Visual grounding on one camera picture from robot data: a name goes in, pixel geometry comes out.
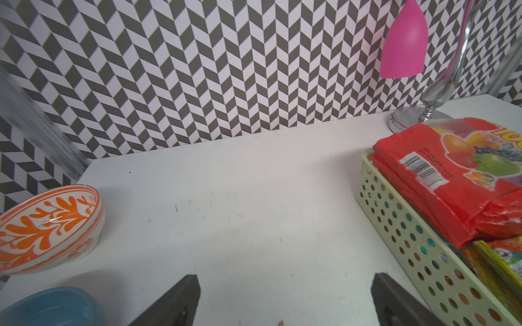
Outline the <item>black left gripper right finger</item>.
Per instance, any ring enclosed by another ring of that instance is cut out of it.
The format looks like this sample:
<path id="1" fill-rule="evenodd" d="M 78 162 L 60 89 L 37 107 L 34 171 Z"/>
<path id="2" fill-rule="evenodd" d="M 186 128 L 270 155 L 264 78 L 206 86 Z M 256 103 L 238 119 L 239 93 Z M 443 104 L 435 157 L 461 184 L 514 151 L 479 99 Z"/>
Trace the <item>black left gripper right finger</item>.
<path id="1" fill-rule="evenodd" d="M 445 324 L 386 273 L 376 273 L 371 295 L 380 325 Z"/>

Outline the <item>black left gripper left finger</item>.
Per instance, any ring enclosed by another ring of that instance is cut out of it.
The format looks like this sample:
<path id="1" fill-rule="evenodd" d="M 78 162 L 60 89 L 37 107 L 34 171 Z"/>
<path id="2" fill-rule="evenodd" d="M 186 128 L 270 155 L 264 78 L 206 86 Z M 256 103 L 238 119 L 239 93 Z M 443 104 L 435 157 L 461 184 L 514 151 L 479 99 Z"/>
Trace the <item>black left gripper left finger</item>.
<path id="1" fill-rule="evenodd" d="M 197 313 L 201 287 L 195 274 L 188 274 L 163 294 L 130 325 L 191 326 Z"/>

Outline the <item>orange Fox's candy bag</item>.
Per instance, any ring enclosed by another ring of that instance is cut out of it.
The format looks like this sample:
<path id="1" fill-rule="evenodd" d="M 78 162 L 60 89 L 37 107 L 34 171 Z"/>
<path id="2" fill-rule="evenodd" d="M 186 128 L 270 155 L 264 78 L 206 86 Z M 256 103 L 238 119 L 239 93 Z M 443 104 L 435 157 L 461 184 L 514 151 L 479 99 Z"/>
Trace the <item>orange Fox's candy bag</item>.
<path id="1" fill-rule="evenodd" d="M 521 321 L 521 237 L 462 249 L 468 267 L 500 303 Z"/>

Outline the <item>red cocoaland candy bag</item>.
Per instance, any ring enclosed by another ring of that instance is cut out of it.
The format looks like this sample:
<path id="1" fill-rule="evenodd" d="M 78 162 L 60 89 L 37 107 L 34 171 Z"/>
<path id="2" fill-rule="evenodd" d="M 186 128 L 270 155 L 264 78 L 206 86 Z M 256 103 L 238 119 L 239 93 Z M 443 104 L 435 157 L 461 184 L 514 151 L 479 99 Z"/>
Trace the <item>red cocoaland candy bag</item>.
<path id="1" fill-rule="evenodd" d="M 521 235 L 521 134 L 478 118 L 437 119 L 376 142 L 394 189 L 454 247 Z"/>

